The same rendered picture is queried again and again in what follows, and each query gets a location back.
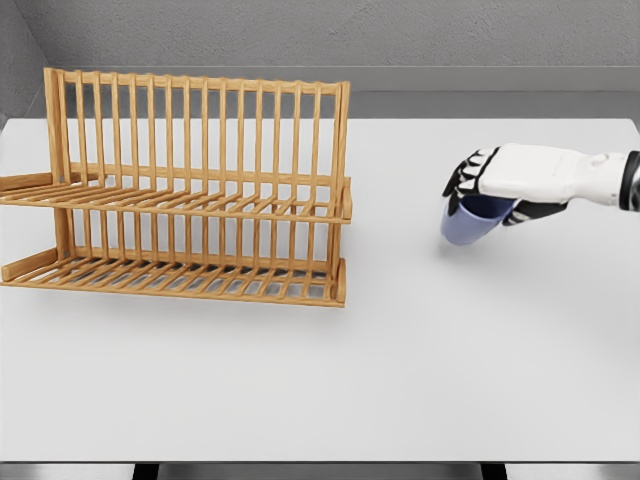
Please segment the blue cup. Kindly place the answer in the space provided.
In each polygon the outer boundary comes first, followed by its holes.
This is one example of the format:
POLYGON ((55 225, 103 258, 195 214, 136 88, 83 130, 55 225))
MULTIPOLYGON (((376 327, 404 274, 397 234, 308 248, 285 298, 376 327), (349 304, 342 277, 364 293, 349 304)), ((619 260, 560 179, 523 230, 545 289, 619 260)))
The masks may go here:
POLYGON ((486 195, 465 196, 453 215, 445 208, 441 233, 454 245, 469 245, 488 234, 514 208, 513 199, 486 195))

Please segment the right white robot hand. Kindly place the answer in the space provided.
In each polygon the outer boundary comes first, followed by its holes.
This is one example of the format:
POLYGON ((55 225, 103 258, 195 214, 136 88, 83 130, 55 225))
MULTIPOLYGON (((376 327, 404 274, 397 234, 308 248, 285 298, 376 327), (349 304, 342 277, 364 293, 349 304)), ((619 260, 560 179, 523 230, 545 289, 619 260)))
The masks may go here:
POLYGON ((573 176, 584 155, 556 147, 506 144, 480 149, 453 171, 442 195, 447 213, 472 195, 515 200, 503 224, 511 226, 564 211, 575 196, 573 176))

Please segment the wooden two-tier dish rack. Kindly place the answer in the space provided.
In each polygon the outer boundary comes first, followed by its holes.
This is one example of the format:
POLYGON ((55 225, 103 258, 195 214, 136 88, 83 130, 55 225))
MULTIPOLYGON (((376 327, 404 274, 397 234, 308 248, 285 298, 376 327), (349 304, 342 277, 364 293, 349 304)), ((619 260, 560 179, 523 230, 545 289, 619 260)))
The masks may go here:
POLYGON ((6 286, 341 307, 350 85, 44 72, 50 169, 0 177, 49 207, 52 248, 6 286))

